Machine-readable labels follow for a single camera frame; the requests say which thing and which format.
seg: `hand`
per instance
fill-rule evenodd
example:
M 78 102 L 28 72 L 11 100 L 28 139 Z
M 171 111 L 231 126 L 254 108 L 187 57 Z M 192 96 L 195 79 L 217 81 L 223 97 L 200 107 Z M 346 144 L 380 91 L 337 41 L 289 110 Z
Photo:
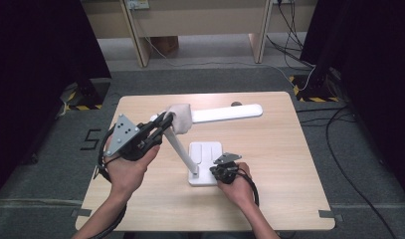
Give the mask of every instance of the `hand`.
M 246 162 L 238 162 L 240 173 L 247 173 L 252 178 L 250 169 Z M 251 185 L 240 175 L 237 175 L 231 184 L 218 181 L 218 187 L 226 194 L 227 198 L 242 208 L 245 205 L 255 204 Z
M 159 149 L 159 145 L 154 146 L 138 161 L 129 161 L 121 157 L 110 162 L 106 169 L 111 180 L 111 194 L 120 195 L 123 199 L 128 200 L 131 194 L 142 184 L 143 175 L 149 163 L 158 154 Z M 106 157 L 104 162 L 107 163 L 116 156 Z

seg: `table top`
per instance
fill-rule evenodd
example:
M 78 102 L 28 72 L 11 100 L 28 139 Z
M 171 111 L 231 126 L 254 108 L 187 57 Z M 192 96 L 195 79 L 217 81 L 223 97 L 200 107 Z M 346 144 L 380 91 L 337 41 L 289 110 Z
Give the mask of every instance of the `table top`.
M 187 148 L 192 141 L 220 141 L 223 151 L 241 154 L 260 197 L 260 208 L 276 230 L 329 230 L 333 218 L 302 127 L 289 94 L 226 93 L 123 97 L 113 122 L 125 114 L 134 123 L 148 122 L 173 104 L 192 110 L 229 107 L 231 103 L 259 104 L 259 118 L 199 123 L 179 135 Z M 118 231 L 243 231 L 251 230 L 243 213 L 216 186 L 192 187 L 188 169 L 168 140 L 149 165 L 143 183 L 127 204 Z M 106 200 L 110 184 L 91 179 L 82 208 L 94 213 Z M 81 228 L 89 217 L 79 216 Z

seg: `person's left hand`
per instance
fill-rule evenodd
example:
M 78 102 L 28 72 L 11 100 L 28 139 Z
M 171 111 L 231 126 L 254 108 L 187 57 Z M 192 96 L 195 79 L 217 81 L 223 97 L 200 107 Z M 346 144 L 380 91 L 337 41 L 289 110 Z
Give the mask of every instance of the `person's left hand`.
M 111 193 L 120 195 L 123 199 L 128 200 L 131 194 L 142 184 L 143 175 L 147 170 L 149 163 L 156 157 L 160 149 L 159 145 L 150 149 L 146 155 L 138 161 L 129 161 L 124 158 L 118 158 L 106 166 L 109 178 L 111 180 Z M 117 155 L 105 157 L 107 163 Z

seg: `gray floor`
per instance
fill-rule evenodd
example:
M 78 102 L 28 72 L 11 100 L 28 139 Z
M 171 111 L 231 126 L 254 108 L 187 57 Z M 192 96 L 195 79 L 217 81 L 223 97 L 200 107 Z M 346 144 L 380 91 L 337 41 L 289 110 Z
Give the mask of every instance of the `gray floor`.
M 270 37 L 281 45 L 287 40 L 287 34 L 270 34 Z M 86 192 L 83 185 L 90 180 L 96 153 L 91 150 L 66 151 L 66 148 L 72 148 L 72 145 L 85 147 L 87 144 L 84 144 L 84 136 L 89 128 L 106 128 L 120 96 L 139 94 L 139 89 L 149 91 L 148 86 L 151 84 L 146 83 L 148 79 L 136 72 L 165 71 L 162 73 L 169 79 L 185 81 L 181 79 L 179 71 L 170 70 L 211 69 L 210 72 L 216 71 L 226 76 L 230 75 L 233 69 L 245 69 L 247 71 L 240 73 L 246 74 L 248 78 L 260 78 L 269 74 L 265 69 L 273 69 L 274 79 L 278 79 L 276 83 L 271 82 L 275 84 L 274 89 L 289 93 L 292 92 L 292 86 L 283 74 L 288 77 L 298 72 L 290 70 L 284 55 L 268 42 L 263 64 L 255 65 L 246 35 L 179 37 L 178 51 L 168 55 L 168 59 L 154 53 L 148 67 L 144 69 L 138 66 L 129 39 L 108 39 L 99 42 L 113 77 L 127 79 L 133 76 L 134 85 L 112 84 L 104 102 L 105 106 L 110 107 L 102 107 L 100 111 L 67 112 L 55 122 L 40 149 L 39 163 L 19 166 L 0 192 L 0 238 L 69 238 L 75 232 L 76 218 L 71 214 L 82 204 Z M 303 66 L 290 58 L 287 60 L 291 67 Z M 262 85 L 266 80 L 255 80 L 259 80 L 260 88 L 269 89 L 269 86 Z M 215 80 L 211 80 L 211 84 L 215 85 Z M 165 94 L 169 91 L 157 89 L 155 92 Z M 295 97 L 292 99 L 297 111 L 344 105 L 343 102 L 300 103 Z M 333 112 L 325 111 L 298 113 L 298 116 L 304 121 L 330 118 L 332 114 Z M 344 119 L 355 120 L 353 115 L 347 115 Z M 297 232 L 293 238 L 390 238 L 376 214 L 337 168 L 326 144 L 325 127 L 309 126 L 319 123 L 326 123 L 326 120 L 303 122 L 304 135 L 332 211 L 342 217 L 342 220 L 337 220 L 336 227 L 331 231 Z M 100 131 L 93 132 L 94 137 L 101 137 L 101 134 Z M 329 129 L 329 140 L 347 175 L 375 205 L 397 238 L 405 238 L 405 195 L 391 172 L 379 163 L 379 155 L 362 128 L 357 123 L 337 121 Z M 72 183 L 67 177 L 76 177 L 78 183 Z M 284 237 L 291 235 L 291 232 L 283 234 Z M 111 235 L 111 238 L 121 237 L 120 232 Z

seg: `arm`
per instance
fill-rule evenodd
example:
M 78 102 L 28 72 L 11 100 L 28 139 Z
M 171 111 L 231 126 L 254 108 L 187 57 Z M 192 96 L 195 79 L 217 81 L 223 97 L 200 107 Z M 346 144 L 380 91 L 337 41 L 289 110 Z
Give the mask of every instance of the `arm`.
M 248 164 L 241 162 L 238 165 L 249 177 L 252 177 Z M 280 239 L 264 217 L 264 214 L 262 214 L 262 211 L 255 204 L 252 188 L 243 177 L 236 176 L 236 179 L 231 184 L 224 184 L 218 181 L 218 187 L 226 194 L 230 201 L 242 210 L 246 219 L 251 224 L 257 239 Z
M 123 158 L 116 159 L 107 166 L 111 180 L 111 191 L 106 201 L 73 236 L 74 239 L 90 238 L 106 230 L 126 205 L 131 194 L 140 186 L 143 175 L 149 163 L 158 154 L 159 145 L 154 146 L 143 158 L 138 161 L 128 161 Z M 105 158 L 108 162 L 113 157 Z

